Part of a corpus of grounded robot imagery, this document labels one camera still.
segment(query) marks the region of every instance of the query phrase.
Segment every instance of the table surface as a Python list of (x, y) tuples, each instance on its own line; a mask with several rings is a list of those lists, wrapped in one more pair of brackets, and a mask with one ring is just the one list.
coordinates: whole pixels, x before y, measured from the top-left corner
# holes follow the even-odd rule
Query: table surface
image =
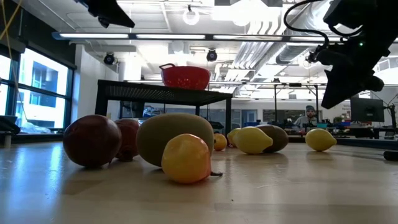
[(0, 149), (0, 223), (398, 223), (398, 163), (382, 151), (214, 152), (223, 177), (178, 185), (139, 156), (98, 170), (62, 144)]

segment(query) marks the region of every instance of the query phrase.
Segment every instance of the lemon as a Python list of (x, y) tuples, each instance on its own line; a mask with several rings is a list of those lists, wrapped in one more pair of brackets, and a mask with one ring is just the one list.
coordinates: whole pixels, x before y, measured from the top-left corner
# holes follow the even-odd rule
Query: lemon
[(305, 136), (305, 143), (313, 150), (322, 152), (337, 144), (337, 140), (324, 129), (313, 129)]
[(228, 134), (226, 135), (226, 137), (228, 138), (228, 142), (229, 142), (230, 145), (236, 147), (233, 138), (234, 138), (235, 134), (238, 133), (240, 130), (241, 130), (240, 128), (235, 128), (234, 130), (232, 130), (230, 133), (228, 133)]
[(256, 127), (242, 128), (235, 134), (233, 142), (247, 154), (259, 154), (274, 143), (272, 138)]

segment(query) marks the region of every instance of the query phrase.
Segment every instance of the orange fruit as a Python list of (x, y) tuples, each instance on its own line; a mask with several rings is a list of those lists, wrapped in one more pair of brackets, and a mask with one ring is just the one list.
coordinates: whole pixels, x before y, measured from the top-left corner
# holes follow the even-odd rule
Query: orange fruit
[(162, 168), (178, 183), (198, 182), (211, 173), (210, 151), (202, 139), (192, 134), (181, 134), (166, 144)]
[(214, 150), (221, 151), (225, 149), (227, 142), (226, 138), (222, 134), (214, 134)]

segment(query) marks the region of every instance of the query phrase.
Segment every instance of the electrical cable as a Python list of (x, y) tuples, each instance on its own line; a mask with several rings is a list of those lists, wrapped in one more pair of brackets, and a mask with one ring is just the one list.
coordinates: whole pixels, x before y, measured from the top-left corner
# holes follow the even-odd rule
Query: electrical cable
[[(4, 37), (4, 34), (6, 34), (6, 32), (8, 32), (8, 28), (10, 27), (10, 25), (11, 25), (11, 23), (13, 22), (15, 16), (17, 15), (18, 10), (19, 10), (19, 8), (21, 7), (22, 1), (23, 1), (23, 0), (19, 0), (18, 5), (17, 5), (17, 7), (15, 8), (15, 11), (12, 13), (12, 15), (11, 15), (11, 17), (10, 17), (10, 21), (6, 22), (6, 20), (4, 20), (4, 25), (5, 25), (5, 27), (4, 27), (4, 30), (1, 32), (0, 40), (2, 40), (2, 38)], [(1, 3), (2, 3), (2, 7), (3, 7), (3, 8), (6, 7), (6, 6), (4, 5), (4, 0), (1, 0)]]
[[(4, 20), (4, 30), (3, 30), (3, 32), (2, 32), (2, 34), (0, 36), (0, 40), (2, 39), (3, 33), (4, 33), (6, 35), (6, 39), (7, 39), (8, 54), (9, 54), (10, 60), (12, 61), (12, 52), (11, 52), (11, 45), (10, 45), (10, 40), (9, 40), (9, 36), (8, 36), (8, 27), (11, 25), (12, 21), (14, 20), (14, 16), (15, 16), (16, 12), (19, 10), (19, 7), (16, 8), (16, 10), (14, 11), (14, 13), (12, 14), (12, 16), (10, 18), (10, 21), (7, 23), (6, 5), (4, 4), (4, 0), (1, 0), (1, 3), (2, 3), (2, 7), (1, 7), (2, 8), (2, 19)], [(15, 89), (17, 90), (19, 101), (21, 102), (22, 112), (24, 114), (25, 119), (27, 120), (27, 116), (26, 116), (26, 113), (25, 113), (25, 108), (24, 108), (24, 104), (23, 104), (23, 101), (22, 101), (21, 93), (20, 93), (19, 88), (18, 88), (17, 74), (16, 74), (16, 71), (15, 71), (15, 68), (14, 68), (13, 64), (11, 64), (11, 73), (12, 73), (12, 78), (14, 79)]]
[(352, 33), (349, 33), (349, 34), (342, 33), (340, 31), (338, 31), (336, 28), (334, 28), (333, 26), (329, 26), (329, 29), (332, 32), (334, 32), (335, 34), (340, 35), (342, 37), (351, 37), (351, 36), (354, 36), (354, 35), (357, 35), (357, 34), (361, 33), (362, 30), (363, 30), (363, 27), (360, 27), (358, 30), (356, 30), (356, 31), (354, 31)]
[(373, 94), (375, 97), (377, 97), (379, 100), (382, 100), (383, 103), (385, 103), (385, 104), (387, 105), (387, 107), (390, 105), (391, 101), (395, 98), (395, 96), (394, 96), (394, 98), (390, 101), (390, 103), (386, 103), (382, 98), (380, 98), (379, 96), (377, 96), (375, 93), (372, 92), (372, 94)]
[(390, 105), (390, 103), (398, 96), (398, 94), (396, 94), (391, 100), (390, 102), (388, 102), (388, 105)]
[(305, 4), (310, 4), (310, 3), (318, 2), (318, 1), (323, 1), (323, 0), (305, 0), (305, 1), (299, 2), (299, 3), (295, 4), (295, 5), (293, 5), (292, 7), (290, 7), (290, 8), (286, 11), (286, 13), (285, 13), (285, 15), (284, 15), (284, 24), (285, 24), (285, 26), (286, 26), (287, 28), (289, 28), (289, 29), (292, 30), (292, 31), (297, 31), (297, 32), (310, 32), (310, 33), (313, 33), (313, 34), (321, 35), (321, 36), (325, 39), (325, 42), (323, 43), (323, 46), (326, 47), (326, 46), (329, 45), (329, 37), (328, 37), (324, 32), (321, 32), (321, 31), (319, 31), (319, 30), (300, 29), (300, 28), (292, 27), (292, 26), (287, 22), (287, 16), (289, 15), (289, 13), (290, 13), (293, 9), (295, 9), (295, 8), (297, 8), (297, 7), (299, 7), (299, 6), (305, 5)]

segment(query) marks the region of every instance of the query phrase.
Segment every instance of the man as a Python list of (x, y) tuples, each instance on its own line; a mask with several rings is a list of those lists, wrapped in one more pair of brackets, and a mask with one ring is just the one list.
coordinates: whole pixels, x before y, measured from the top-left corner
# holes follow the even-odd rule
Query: man
[(306, 116), (299, 117), (294, 123), (294, 129), (300, 134), (305, 134), (305, 124), (309, 125), (312, 123), (314, 126), (317, 125), (317, 118), (315, 117), (315, 109), (313, 106), (308, 105), (305, 107)]

